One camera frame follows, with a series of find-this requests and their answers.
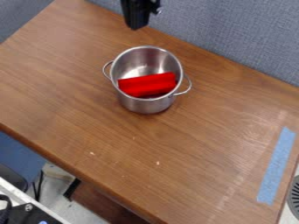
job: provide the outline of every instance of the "red object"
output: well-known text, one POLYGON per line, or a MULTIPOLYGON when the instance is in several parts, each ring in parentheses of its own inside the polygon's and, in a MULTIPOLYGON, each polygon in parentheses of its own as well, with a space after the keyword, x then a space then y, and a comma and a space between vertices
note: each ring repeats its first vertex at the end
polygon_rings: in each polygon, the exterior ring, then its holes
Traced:
POLYGON ((118 88, 133 97, 148 97, 169 93, 174 86, 174 74, 158 73, 117 80, 118 88))

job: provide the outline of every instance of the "stainless steel pot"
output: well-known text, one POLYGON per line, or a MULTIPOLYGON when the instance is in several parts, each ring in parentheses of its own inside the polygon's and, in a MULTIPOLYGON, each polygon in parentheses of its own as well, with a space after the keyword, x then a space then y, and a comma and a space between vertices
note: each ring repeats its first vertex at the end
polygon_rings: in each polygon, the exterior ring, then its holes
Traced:
POLYGON ((192 88, 190 79, 182 74, 182 66, 176 57, 164 49, 142 45, 129 48, 121 52, 114 60, 110 60, 102 66, 102 74, 110 80, 120 104, 130 111, 140 114, 153 114, 169 108, 173 103, 176 95, 185 94, 192 88), (134 98, 125 94, 117 87, 117 80, 126 79, 148 74, 160 74, 173 72, 176 77, 174 89, 162 96, 156 98, 134 98), (182 77, 189 82, 188 88, 177 93, 177 88, 181 85, 182 77))

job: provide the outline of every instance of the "pot handle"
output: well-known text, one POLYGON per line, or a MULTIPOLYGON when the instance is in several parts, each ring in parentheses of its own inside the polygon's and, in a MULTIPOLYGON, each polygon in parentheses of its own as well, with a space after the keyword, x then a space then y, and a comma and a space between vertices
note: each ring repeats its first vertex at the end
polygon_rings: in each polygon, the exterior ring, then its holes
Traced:
POLYGON ((113 63, 113 60, 110 60, 104 66, 102 66, 102 74, 105 75, 105 77, 110 80, 109 75, 106 74, 106 67, 113 63))
POLYGON ((185 89, 184 91, 181 91, 181 92, 177 93, 177 94, 172 94, 172 95, 169 95, 169 97, 176 96, 176 95, 184 95, 184 94, 186 94, 186 93, 189 92, 189 90, 192 89, 192 81, 190 81, 188 75, 184 74, 182 77, 184 77, 185 80, 189 82, 189 86, 186 87, 186 89, 185 89))

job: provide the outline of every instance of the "wooden table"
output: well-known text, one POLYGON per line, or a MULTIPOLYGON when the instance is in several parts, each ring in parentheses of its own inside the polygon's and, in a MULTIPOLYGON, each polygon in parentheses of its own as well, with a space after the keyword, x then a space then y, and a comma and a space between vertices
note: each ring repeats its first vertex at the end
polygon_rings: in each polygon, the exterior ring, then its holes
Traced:
POLYGON ((273 223, 256 201, 299 88, 92 3, 56 0, 0 45, 0 128, 152 223, 273 223), (169 50, 192 91, 157 115, 120 107, 100 69, 132 46, 169 50))

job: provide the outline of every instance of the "blue painter's tape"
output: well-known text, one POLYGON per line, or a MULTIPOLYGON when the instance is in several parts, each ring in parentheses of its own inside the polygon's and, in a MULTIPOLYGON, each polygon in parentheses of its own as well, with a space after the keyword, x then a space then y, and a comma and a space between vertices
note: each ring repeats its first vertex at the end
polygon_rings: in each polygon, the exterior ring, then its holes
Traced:
POLYGON ((286 127, 284 127, 274 145, 274 151, 256 196, 256 201, 266 203, 268 205, 273 204, 276 190, 281 181, 293 142, 294 133, 286 127))

